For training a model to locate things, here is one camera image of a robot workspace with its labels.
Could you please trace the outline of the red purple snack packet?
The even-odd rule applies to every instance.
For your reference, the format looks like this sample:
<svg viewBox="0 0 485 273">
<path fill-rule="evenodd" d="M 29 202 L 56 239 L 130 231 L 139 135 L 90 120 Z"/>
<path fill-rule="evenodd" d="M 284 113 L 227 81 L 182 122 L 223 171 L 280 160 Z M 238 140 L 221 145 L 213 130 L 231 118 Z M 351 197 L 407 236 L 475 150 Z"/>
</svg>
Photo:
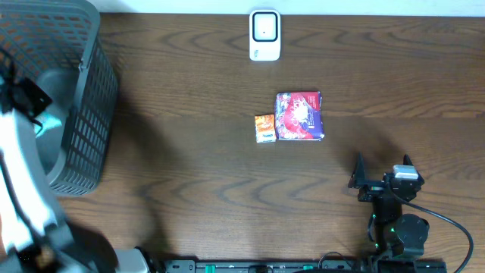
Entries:
<svg viewBox="0 0 485 273">
<path fill-rule="evenodd" d="M 278 140 L 320 141 L 325 136 L 319 91 L 278 93 L 274 117 Z"/>
</svg>

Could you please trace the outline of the small orange box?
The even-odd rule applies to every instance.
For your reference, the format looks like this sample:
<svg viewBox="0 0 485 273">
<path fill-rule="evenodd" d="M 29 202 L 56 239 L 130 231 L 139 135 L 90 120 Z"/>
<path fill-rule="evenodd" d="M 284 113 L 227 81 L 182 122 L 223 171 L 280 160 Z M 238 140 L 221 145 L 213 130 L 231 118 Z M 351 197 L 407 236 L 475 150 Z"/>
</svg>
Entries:
<svg viewBox="0 0 485 273">
<path fill-rule="evenodd" d="M 255 139 L 257 143 L 272 143 L 276 141 L 274 115 L 255 116 Z"/>
</svg>

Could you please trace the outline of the teal wet wipes packet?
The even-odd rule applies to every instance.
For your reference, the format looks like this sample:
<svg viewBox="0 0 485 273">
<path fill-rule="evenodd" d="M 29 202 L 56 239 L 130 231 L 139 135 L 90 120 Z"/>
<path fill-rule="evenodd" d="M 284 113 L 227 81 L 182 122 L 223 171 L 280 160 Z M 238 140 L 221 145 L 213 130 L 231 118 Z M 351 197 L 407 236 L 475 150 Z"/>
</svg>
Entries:
<svg viewBox="0 0 485 273">
<path fill-rule="evenodd" d="M 48 113 L 43 112 L 37 116 L 34 121 L 34 130 L 36 132 L 36 137 L 41 137 L 48 130 L 55 129 L 62 126 L 61 119 Z"/>
</svg>

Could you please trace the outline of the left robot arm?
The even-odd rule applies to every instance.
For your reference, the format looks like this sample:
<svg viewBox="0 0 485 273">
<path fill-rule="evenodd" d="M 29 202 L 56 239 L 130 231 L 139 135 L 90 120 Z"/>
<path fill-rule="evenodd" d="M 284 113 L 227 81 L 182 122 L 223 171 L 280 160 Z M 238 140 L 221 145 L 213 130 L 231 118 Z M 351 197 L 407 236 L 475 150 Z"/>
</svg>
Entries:
<svg viewBox="0 0 485 273">
<path fill-rule="evenodd" d="M 3 272 L 155 272 L 140 248 L 115 250 L 104 236 L 66 216 L 47 182 L 36 145 L 37 121 L 51 99 L 31 80 L 16 79 L 2 51 L 1 223 Z"/>
</svg>

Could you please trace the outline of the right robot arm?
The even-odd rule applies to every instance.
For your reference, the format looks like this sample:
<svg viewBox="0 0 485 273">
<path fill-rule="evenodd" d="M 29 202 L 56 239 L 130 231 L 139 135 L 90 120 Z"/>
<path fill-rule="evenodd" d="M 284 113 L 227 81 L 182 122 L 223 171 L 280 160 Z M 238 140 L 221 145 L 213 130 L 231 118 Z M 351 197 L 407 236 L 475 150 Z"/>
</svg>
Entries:
<svg viewBox="0 0 485 273">
<path fill-rule="evenodd" d="M 376 253 L 366 258 L 369 272 L 417 271 L 415 262 L 424 254 L 430 226 L 417 215 L 403 213 L 402 207 L 417 196 L 423 184 L 407 155 L 380 180 L 368 178 L 363 157 L 357 157 L 348 187 L 358 190 L 358 201 L 373 207 L 368 237 L 376 244 Z"/>
</svg>

